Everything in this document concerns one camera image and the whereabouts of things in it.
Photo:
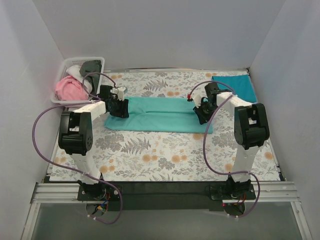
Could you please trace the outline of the mint green t shirt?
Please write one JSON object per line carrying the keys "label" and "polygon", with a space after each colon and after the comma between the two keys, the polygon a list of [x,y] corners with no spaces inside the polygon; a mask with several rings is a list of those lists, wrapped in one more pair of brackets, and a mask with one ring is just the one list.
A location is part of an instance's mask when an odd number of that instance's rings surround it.
{"label": "mint green t shirt", "polygon": [[193,111],[194,103],[183,98],[128,97],[128,118],[108,116],[104,127],[114,131],[200,133],[207,123],[200,124]]}

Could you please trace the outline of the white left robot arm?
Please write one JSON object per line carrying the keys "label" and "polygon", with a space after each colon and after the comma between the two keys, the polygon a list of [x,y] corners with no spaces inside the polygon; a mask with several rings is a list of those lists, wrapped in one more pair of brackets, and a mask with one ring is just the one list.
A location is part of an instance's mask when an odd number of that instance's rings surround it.
{"label": "white left robot arm", "polygon": [[77,182],[84,193],[95,200],[106,195],[107,186],[99,181],[102,179],[101,172],[90,156],[94,143],[93,121],[105,113],[116,118],[128,118],[129,101],[125,99],[126,92],[124,86],[103,85],[100,87],[99,99],[61,114],[58,145],[71,156],[81,171],[82,179]]}

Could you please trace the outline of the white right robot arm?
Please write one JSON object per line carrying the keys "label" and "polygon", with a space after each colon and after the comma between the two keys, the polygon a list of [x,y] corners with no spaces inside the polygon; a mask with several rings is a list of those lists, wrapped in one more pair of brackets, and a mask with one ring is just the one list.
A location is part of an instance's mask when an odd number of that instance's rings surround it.
{"label": "white right robot arm", "polygon": [[266,108],[262,103],[251,103],[239,98],[228,85],[221,89],[221,82],[205,81],[203,84],[206,96],[190,92],[187,101],[194,102],[193,111],[201,125],[210,125],[220,109],[233,115],[237,152],[232,171],[226,173],[225,192],[234,196],[242,195],[250,190],[256,154],[270,137]]}

